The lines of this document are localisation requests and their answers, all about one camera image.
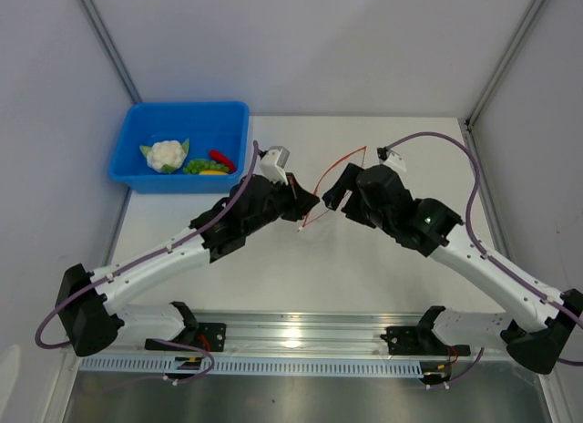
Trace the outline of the clear zip bag orange zipper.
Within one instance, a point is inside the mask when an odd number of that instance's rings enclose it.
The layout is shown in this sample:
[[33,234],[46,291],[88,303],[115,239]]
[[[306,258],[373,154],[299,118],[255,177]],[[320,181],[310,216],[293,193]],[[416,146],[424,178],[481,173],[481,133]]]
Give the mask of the clear zip bag orange zipper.
[[320,198],[319,203],[304,217],[298,235],[306,242],[323,242],[335,230],[337,222],[342,218],[338,211],[328,209],[323,201],[323,195],[330,190],[343,174],[348,164],[362,167],[367,154],[367,146],[362,146],[341,156],[321,175],[315,184],[313,193]]

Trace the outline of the red chili pepper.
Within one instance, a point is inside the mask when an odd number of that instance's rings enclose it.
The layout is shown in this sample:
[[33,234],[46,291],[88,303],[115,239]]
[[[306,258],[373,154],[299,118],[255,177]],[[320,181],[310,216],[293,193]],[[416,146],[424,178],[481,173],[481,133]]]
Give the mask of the red chili pepper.
[[210,151],[210,158],[227,167],[229,173],[234,173],[237,170],[236,165],[227,156],[217,150]]

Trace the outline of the white cauliflower with green leaves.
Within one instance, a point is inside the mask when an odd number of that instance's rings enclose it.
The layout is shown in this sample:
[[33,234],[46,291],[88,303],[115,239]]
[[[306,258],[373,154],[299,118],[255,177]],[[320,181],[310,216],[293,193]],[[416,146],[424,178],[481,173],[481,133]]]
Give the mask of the white cauliflower with green leaves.
[[140,145],[139,150],[144,156],[147,166],[156,173],[171,174],[184,163],[189,153],[189,139],[163,140],[151,146]]

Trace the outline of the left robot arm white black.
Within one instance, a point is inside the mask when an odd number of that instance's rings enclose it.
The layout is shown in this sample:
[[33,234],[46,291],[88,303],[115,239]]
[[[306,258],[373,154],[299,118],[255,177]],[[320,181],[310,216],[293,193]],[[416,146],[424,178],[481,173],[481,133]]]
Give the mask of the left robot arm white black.
[[191,348],[198,326],[185,303],[137,306],[133,300],[179,273],[234,253],[272,222],[301,221],[319,201],[292,174],[284,183],[252,174],[151,251],[91,271],[82,264],[69,267],[56,298],[69,345],[81,357],[112,344],[161,348],[169,341],[179,350]]

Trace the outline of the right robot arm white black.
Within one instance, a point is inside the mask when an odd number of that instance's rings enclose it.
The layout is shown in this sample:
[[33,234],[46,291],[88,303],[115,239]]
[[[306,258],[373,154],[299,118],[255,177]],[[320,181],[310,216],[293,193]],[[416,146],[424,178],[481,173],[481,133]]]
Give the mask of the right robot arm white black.
[[430,307],[415,328],[426,353],[472,346],[506,351],[532,372],[549,374],[582,313],[582,294],[541,283],[468,234],[468,224],[436,199],[415,199],[396,171],[348,164],[324,193],[330,210],[378,228],[405,249],[455,271],[502,307],[495,314]]

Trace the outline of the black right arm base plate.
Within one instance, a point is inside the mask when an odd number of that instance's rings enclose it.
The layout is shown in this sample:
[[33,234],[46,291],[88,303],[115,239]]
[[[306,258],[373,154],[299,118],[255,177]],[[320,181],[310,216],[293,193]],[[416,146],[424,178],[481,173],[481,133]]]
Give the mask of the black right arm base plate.
[[380,334],[391,356],[470,356],[467,345],[447,346],[432,333],[419,333],[415,326],[387,326]]

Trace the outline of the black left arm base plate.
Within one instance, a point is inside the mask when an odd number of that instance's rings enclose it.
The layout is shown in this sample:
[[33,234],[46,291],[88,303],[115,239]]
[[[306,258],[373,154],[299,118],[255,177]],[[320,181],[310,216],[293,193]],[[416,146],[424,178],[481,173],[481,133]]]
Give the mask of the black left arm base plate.
[[145,349],[148,351],[179,350],[175,344],[201,348],[208,352],[222,352],[224,350],[227,325],[224,323],[199,323],[195,330],[187,326],[175,338],[162,340],[161,338],[148,338],[145,341]]

